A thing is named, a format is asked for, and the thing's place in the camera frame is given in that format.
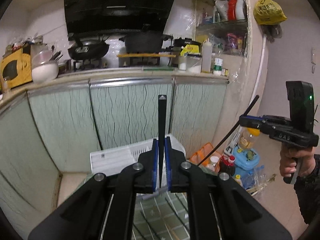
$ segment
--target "person's arm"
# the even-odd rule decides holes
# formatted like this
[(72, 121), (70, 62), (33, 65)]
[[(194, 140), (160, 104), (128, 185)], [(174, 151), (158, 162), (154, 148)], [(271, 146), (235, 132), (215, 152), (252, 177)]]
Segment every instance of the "person's arm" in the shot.
[(296, 162), (292, 159), (303, 158), (299, 177), (294, 185), (300, 212), (306, 224), (309, 224), (320, 207), (320, 155), (314, 154), (314, 148), (297, 151), (282, 145), (280, 152), (280, 174), (290, 177), (295, 172)]

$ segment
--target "yellow bottle cap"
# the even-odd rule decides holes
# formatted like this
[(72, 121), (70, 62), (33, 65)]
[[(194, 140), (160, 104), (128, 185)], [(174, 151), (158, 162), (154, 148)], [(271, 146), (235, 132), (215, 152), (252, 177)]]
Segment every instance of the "yellow bottle cap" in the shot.
[(247, 128), (248, 132), (251, 133), (253, 136), (259, 136), (260, 130), (254, 128)]

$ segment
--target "black range hood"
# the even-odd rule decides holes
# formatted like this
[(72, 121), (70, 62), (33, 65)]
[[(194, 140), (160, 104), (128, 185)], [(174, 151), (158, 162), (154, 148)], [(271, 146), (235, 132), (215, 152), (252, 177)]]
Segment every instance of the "black range hood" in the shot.
[(174, 0), (64, 0), (68, 33), (77, 36), (164, 31)]

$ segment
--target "black sleeve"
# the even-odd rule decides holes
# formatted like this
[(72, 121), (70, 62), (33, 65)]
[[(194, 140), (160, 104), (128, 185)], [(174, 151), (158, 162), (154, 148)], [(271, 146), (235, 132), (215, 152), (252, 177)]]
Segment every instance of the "black sleeve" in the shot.
[(314, 155), (316, 167), (305, 178), (297, 178), (294, 184), (300, 212), (304, 222), (309, 224), (320, 209), (320, 155)]

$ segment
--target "hand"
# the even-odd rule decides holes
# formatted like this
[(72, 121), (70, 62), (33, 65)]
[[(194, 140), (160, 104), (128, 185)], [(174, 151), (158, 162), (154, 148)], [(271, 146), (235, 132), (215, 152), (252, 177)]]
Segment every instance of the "hand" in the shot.
[(303, 158), (300, 168), (299, 176), (308, 176), (316, 167), (316, 160), (314, 159), (315, 148), (310, 147), (302, 150), (295, 148), (288, 149), (285, 144), (282, 144), (280, 151), (280, 174), (283, 177), (291, 177), (292, 173), (296, 171), (296, 165), (292, 158)]

